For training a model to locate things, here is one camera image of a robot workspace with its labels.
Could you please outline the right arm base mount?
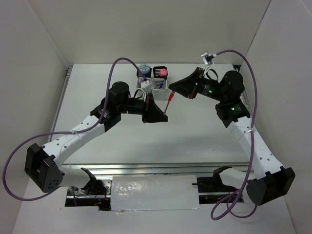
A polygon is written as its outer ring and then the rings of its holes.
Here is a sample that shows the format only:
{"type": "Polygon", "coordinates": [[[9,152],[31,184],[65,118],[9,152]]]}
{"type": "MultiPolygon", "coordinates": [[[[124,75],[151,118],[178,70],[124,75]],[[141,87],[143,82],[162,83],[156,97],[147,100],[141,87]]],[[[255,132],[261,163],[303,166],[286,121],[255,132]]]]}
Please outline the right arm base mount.
{"type": "Polygon", "coordinates": [[[221,198],[235,192],[238,188],[223,184],[220,173],[232,167],[223,166],[213,171],[211,177],[198,177],[196,183],[199,193],[199,204],[216,204],[221,198]]]}

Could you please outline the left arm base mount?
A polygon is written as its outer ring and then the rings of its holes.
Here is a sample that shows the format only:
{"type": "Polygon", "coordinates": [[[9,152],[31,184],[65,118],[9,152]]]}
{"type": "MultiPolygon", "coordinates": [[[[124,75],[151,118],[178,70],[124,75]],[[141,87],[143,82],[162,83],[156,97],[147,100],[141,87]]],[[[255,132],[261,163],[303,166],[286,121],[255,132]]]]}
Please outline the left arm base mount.
{"type": "Polygon", "coordinates": [[[97,207],[100,211],[111,210],[112,180],[97,179],[88,169],[82,168],[89,181],[82,188],[69,187],[65,207],[97,207]]]}

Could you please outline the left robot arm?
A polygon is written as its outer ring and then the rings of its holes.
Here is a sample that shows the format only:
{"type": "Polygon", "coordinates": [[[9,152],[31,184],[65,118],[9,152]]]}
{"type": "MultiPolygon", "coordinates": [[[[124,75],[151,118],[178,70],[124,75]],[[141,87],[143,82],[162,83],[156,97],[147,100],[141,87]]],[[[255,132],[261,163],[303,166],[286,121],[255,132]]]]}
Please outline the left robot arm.
{"type": "Polygon", "coordinates": [[[64,162],[92,139],[106,133],[121,120],[122,114],[140,115],[143,123],[167,122],[168,117],[156,105],[151,80],[141,83],[142,97],[131,97],[129,85],[115,82],[106,97],[69,134],[27,149],[25,172],[44,193],[59,187],[76,187],[84,194],[92,194],[102,186],[86,168],[71,169],[64,162]]]}

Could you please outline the blue glue jar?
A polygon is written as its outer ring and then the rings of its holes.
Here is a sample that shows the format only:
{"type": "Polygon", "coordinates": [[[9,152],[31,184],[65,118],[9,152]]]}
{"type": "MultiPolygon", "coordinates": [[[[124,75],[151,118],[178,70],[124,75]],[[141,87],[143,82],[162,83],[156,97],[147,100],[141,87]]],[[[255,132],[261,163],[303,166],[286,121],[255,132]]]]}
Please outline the blue glue jar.
{"type": "Polygon", "coordinates": [[[150,78],[151,77],[151,72],[152,72],[152,69],[150,67],[150,65],[146,64],[146,63],[143,63],[143,64],[140,64],[138,66],[140,72],[145,76],[145,77],[148,77],[150,78]]]}

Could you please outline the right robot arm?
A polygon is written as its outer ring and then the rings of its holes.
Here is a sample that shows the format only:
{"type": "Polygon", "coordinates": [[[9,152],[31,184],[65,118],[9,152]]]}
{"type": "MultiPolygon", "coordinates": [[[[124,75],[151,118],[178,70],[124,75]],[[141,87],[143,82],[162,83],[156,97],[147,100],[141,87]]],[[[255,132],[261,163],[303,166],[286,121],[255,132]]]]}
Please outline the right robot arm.
{"type": "Polygon", "coordinates": [[[245,87],[239,72],[230,70],[217,81],[205,78],[204,70],[196,68],[188,77],[170,84],[169,89],[189,99],[200,94],[218,101],[215,106],[218,117],[253,160],[253,175],[244,189],[253,204],[260,206],[287,194],[295,173],[275,158],[252,126],[252,117],[240,99],[245,87]]]}

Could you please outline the red pen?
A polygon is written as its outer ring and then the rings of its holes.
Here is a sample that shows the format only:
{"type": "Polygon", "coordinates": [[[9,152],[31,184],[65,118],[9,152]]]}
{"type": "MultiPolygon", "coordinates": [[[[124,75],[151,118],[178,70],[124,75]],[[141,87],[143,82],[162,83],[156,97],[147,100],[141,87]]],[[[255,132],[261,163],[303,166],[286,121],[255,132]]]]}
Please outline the red pen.
{"type": "Polygon", "coordinates": [[[164,110],[164,114],[167,113],[167,110],[168,110],[168,107],[169,107],[170,102],[171,102],[171,101],[168,101],[168,102],[167,102],[167,105],[166,105],[165,110],[164,110]]]}

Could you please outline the pink capped bottle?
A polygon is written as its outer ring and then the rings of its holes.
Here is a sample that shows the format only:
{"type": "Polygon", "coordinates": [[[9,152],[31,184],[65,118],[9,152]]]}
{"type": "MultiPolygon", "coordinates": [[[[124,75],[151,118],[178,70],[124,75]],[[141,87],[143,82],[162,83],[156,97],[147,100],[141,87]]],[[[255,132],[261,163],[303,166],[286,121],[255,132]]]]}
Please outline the pink capped bottle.
{"type": "Polygon", "coordinates": [[[168,75],[168,71],[165,68],[162,68],[158,73],[159,77],[167,77],[167,75],[168,75]]]}

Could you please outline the red pen cap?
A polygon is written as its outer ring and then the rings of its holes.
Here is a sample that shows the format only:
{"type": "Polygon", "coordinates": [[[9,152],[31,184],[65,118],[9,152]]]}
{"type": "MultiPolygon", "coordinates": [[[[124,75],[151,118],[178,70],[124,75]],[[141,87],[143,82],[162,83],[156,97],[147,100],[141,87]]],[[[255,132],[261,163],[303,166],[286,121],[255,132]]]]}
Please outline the red pen cap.
{"type": "Polygon", "coordinates": [[[175,92],[172,91],[169,95],[168,101],[171,101],[174,95],[175,95],[175,92]]]}

